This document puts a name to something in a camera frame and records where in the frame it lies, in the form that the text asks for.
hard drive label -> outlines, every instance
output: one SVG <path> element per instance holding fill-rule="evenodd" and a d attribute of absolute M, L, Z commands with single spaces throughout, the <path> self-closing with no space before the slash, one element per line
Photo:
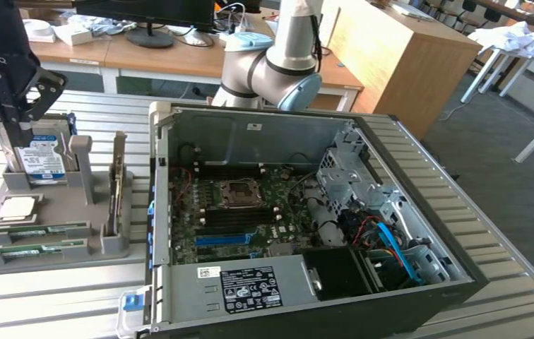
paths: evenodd
<path fill-rule="evenodd" d="M 221 286 L 230 314 L 283 305 L 271 266 L 221 271 Z"/>
<path fill-rule="evenodd" d="M 31 147 L 19 148 L 22 166 L 35 179 L 58 179 L 65 176 L 62 155 L 57 153 L 61 142 L 55 136 L 34 136 Z"/>

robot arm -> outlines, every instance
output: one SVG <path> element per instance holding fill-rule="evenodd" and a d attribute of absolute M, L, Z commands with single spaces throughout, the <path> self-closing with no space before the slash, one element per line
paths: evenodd
<path fill-rule="evenodd" d="M 13 146 L 29 147 L 31 121 L 42 118 L 62 95 L 66 82 L 66 76 L 41 67 L 15 2 L 0 0 L 0 124 Z M 30 101 L 33 87 L 41 97 Z"/>
<path fill-rule="evenodd" d="M 307 108 L 322 85 L 314 56 L 321 9 L 322 0 L 282 0 L 275 43 L 253 32 L 230 36 L 214 106 L 258 108 L 263 97 L 285 111 Z"/>

motherboard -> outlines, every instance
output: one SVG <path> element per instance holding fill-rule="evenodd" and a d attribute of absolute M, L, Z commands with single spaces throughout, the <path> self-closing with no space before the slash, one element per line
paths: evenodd
<path fill-rule="evenodd" d="M 274 167 L 174 167 L 174 264 L 287 256 L 321 244 L 298 183 Z"/>

metal slatted surface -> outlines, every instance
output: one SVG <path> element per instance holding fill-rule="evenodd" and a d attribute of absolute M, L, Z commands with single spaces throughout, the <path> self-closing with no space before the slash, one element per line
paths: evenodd
<path fill-rule="evenodd" d="M 143 284 L 147 189 L 150 183 L 149 97 L 67 92 L 54 112 L 77 113 L 81 134 L 94 137 L 95 170 L 106 170 L 111 138 L 129 132 L 127 164 L 135 173 L 133 249 L 127 258 L 94 266 L 0 275 L 0 337 L 113 338 L 117 298 Z M 389 117 L 369 117 L 371 128 L 433 204 L 490 285 L 459 307 L 438 314 L 399 338 L 534 338 L 534 270 L 490 220 L 462 196 L 434 160 Z M 0 184 L 6 159 L 0 153 Z M 379 175 L 387 180 L 385 168 Z"/>

hard drive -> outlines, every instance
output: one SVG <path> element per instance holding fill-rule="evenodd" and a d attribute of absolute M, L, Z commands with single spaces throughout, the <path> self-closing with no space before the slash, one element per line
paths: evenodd
<path fill-rule="evenodd" d="M 70 137 L 77 134 L 74 114 L 46 114 L 31 123 L 31 146 L 14 148 L 0 125 L 0 144 L 14 173 L 27 173 L 31 184 L 65 184 L 66 173 L 79 170 L 75 155 L 69 149 Z"/>

